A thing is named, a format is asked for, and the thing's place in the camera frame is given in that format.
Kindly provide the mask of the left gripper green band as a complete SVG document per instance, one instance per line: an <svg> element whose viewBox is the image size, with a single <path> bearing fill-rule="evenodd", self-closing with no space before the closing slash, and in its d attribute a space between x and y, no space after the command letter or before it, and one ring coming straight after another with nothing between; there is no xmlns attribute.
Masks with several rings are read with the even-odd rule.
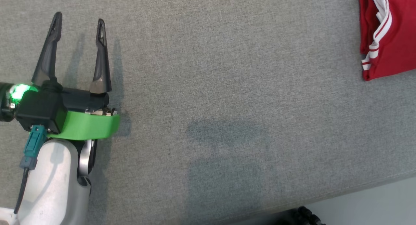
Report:
<svg viewBox="0 0 416 225"><path fill-rule="evenodd" d="M56 53L61 38L62 13L56 12L50 24L40 57L32 76L32 84L41 86L44 81L57 82L55 76ZM112 91L106 28L98 19L96 34L97 57L89 91L64 88L61 96L68 109L61 133L48 133L52 139L88 140L106 139L116 133L120 115L109 108Z"/></svg>

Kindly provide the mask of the red white basketball jersey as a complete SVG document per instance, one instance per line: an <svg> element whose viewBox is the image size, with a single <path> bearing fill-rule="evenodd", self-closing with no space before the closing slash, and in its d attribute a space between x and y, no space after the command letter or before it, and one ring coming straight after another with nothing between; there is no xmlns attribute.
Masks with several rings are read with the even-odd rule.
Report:
<svg viewBox="0 0 416 225"><path fill-rule="evenodd" d="M416 0L358 0L365 81L416 69Z"/></svg>

